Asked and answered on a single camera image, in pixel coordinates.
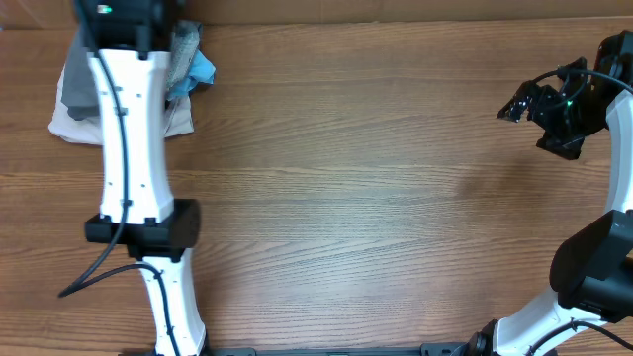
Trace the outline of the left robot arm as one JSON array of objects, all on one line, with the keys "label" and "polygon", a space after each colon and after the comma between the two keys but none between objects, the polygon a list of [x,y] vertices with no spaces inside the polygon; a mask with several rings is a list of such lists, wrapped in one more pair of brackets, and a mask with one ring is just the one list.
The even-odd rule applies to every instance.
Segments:
[{"label": "left robot arm", "polygon": [[121,273],[96,269],[126,247],[147,289],[154,355],[208,355],[196,302],[193,248],[200,205],[174,198],[166,168],[166,81],[179,1],[77,1],[74,4],[100,107],[104,187],[99,213],[85,224],[104,252],[70,286],[69,296]]}]

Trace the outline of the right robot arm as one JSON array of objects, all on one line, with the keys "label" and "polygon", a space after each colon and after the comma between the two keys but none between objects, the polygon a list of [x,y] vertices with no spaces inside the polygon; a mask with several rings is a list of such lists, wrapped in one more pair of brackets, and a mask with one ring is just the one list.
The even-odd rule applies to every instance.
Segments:
[{"label": "right robot arm", "polygon": [[579,158],[585,139],[610,135],[609,189],[604,213],[565,240],[552,260],[549,286],[520,311],[494,319],[455,355],[554,355],[559,345],[585,330],[626,349],[631,343],[605,329],[632,314],[632,34],[605,38],[593,68],[581,57],[525,81],[498,117],[521,118],[543,130],[537,147],[567,160]]}]

